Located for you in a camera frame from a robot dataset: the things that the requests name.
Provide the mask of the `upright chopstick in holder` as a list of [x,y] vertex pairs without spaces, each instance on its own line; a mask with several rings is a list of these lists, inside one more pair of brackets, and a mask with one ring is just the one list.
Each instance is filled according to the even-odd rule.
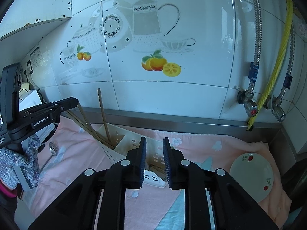
[[111,136],[110,136],[108,125],[107,125],[105,110],[104,110],[104,106],[103,106],[103,101],[102,101],[102,92],[101,92],[100,88],[97,89],[97,93],[98,93],[99,106],[100,106],[100,111],[101,111],[101,114],[102,114],[102,120],[103,120],[104,128],[105,128],[105,131],[106,131],[107,139],[108,139],[109,144],[112,144]]

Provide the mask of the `pink towel with blue pattern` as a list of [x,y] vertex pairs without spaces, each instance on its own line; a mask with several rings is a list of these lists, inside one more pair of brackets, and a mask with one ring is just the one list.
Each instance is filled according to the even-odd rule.
[[109,125],[110,149],[74,121],[38,154],[30,229],[281,229],[291,200],[263,142]]

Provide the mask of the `white house-shaped utensil holder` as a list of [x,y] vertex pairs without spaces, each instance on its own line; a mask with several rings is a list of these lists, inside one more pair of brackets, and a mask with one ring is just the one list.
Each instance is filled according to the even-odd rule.
[[[124,128],[107,124],[114,149],[102,145],[104,153],[113,165],[126,158],[127,153],[140,146],[142,135],[126,130]],[[167,175],[165,174],[165,163],[162,142],[146,137],[146,163],[144,172],[144,183],[164,188],[167,185]]]

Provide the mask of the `white wall cabinet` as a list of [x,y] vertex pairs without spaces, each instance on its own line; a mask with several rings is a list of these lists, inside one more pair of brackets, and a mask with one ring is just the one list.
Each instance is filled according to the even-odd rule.
[[1,57],[23,58],[53,29],[69,20],[72,0],[14,0],[1,21]]

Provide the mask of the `steel angle valve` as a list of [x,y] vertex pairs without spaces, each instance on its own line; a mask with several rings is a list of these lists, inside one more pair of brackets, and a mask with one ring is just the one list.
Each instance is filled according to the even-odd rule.
[[264,104],[266,110],[270,110],[278,122],[283,122],[286,113],[281,107],[282,101],[278,97],[269,96]]

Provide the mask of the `white floral ceramic plate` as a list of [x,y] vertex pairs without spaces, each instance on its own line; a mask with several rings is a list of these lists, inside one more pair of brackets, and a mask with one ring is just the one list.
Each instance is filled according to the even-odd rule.
[[265,199],[274,183],[273,169],[260,154],[244,153],[230,167],[230,175],[256,201]]

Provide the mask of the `red-handled water valve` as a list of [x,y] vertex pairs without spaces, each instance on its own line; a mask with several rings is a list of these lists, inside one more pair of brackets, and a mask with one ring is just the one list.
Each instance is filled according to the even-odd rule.
[[250,93],[248,90],[244,90],[239,86],[235,86],[235,89],[238,91],[236,96],[237,103],[244,105],[248,117],[255,117],[259,109],[257,104],[253,101],[253,92]]

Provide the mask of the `black wall socket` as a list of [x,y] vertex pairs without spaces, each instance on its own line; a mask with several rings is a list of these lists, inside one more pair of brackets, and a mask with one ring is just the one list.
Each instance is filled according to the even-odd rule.
[[31,75],[33,73],[33,68],[32,68],[31,61],[29,60],[26,63],[26,65],[27,65],[26,73],[27,73],[27,75]]

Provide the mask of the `wall instruction sticker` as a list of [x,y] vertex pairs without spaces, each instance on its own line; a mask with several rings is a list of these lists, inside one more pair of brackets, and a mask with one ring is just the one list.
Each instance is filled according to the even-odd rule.
[[30,52],[30,62],[33,69],[36,67],[45,67],[47,65],[46,57],[42,54],[39,45],[34,47]]

